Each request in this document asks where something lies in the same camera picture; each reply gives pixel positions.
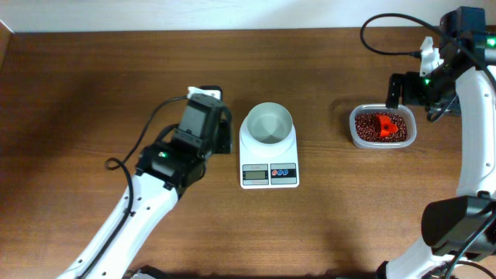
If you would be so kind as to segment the orange measuring scoop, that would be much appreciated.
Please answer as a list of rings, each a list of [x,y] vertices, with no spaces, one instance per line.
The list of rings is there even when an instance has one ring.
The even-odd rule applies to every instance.
[[[391,122],[391,118],[387,115],[376,115],[379,122],[380,134],[379,137],[387,137],[398,131],[398,127]]]

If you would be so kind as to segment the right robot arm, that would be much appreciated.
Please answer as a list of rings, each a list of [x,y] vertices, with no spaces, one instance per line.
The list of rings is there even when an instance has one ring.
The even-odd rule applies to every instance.
[[[414,77],[391,77],[386,108],[414,104],[436,121],[445,111],[462,119],[462,166],[456,195],[427,205],[421,237],[377,278],[449,278],[459,265],[495,254],[495,45],[487,33],[426,37]]]

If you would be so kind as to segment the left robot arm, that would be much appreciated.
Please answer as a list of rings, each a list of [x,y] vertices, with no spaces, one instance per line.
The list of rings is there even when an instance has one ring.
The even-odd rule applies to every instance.
[[[205,176],[210,156],[231,153],[232,114],[222,89],[190,87],[183,99],[187,107],[181,121],[165,127],[143,148],[135,174],[124,161],[107,159],[106,169],[123,170],[127,189],[62,278],[123,277],[154,227]]]

